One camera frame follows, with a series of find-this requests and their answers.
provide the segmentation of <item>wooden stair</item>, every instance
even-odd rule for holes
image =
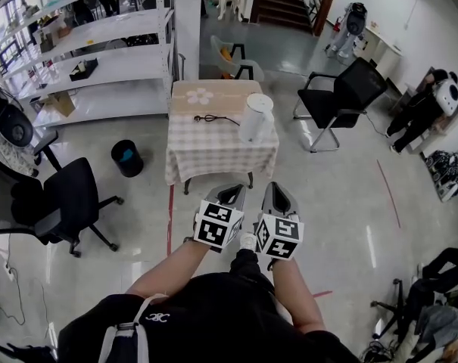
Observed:
[[[257,20],[312,32],[304,0],[260,0]]]

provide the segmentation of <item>white plastic chair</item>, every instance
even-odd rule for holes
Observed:
[[[225,73],[230,74],[235,79],[252,79],[254,81],[263,82],[264,72],[259,67],[255,60],[245,59],[245,47],[241,43],[226,43],[222,42],[215,35],[210,37],[212,46],[213,59],[215,64]],[[232,60],[227,60],[223,57],[220,50],[225,47],[229,50]],[[236,49],[240,48],[240,57],[236,54]]]

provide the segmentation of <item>black trash can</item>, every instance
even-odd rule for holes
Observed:
[[[143,160],[139,156],[135,143],[130,140],[116,143],[111,150],[111,157],[127,178],[132,178],[143,170]]]

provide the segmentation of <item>kettle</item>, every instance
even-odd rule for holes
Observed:
[[[247,97],[239,138],[248,144],[259,144],[270,136],[274,126],[273,100],[264,94],[254,93]]]

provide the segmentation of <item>gray floor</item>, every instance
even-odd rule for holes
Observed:
[[[212,17],[203,24],[201,63],[213,71],[208,38],[216,33],[223,40],[242,41],[252,59],[266,70],[264,93],[275,104],[280,148],[273,180],[289,189],[298,200],[306,223],[305,239],[296,259],[314,293],[331,291],[317,299],[328,329],[356,354],[369,342],[379,313],[369,307],[373,299],[391,299],[394,278],[406,287],[417,262],[428,262],[448,246],[458,247],[458,197],[441,203],[425,165],[418,156],[401,157],[388,149],[388,140],[378,135],[369,120],[361,118],[354,129],[336,130],[339,152],[309,154],[304,151],[310,133],[317,128],[292,119],[296,91],[304,85],[299,73],[325,70],[337,73],[344,67],[327,60],[322,49],[329,31],[313,39],[297,30],[276,26],[219,23]],[[317,88],[331,84],[320,81]],[[383,96],[369,111],[378,130],[388,124],[385,108],[391,100]],[[85,313],[111,293],[122,293],[145,270],[167,253],[170,188],[164,182],[168,121],[164,117],[114,119],[59,128],[61,138],[54,151],[62,165],[86,157],[98,183],[100,198],[117,194],[126,202],[101,211],[97,226],[120,244],[112,253],[92,232],[82,234],[81,259],[68,255],[68,244],[44,247],[35,238],[11,238],[11,264],[19,271],[26,324],[18,326],[0,315],[0,339],[23,344],[50,343],[44,340],[46,320],[55,332]],[[142,174],[127,179],[111,160],[112,146],[132,139],[146,160]],[[323,145],[331,141],[322,141]],[[400,220],[379,168],[388,180]],[[41,177],[53,173],[48,163]],[[175,187],[173,248],[191,234],[192,216],[200,199],[217,185],[246,182],[243,174],[204,175],[194,178],[190,195]],[[248,192],[246,226],[256,219],[269,181],[255,174],[254,189]],[[231,244],[222,254],[210,252],[198,274],[228,270],[237,250]],[[8,314],[20,316],[16,285],[2,269],[0,252],[0,305]],[[267,265],[267,259],[260,260]]]

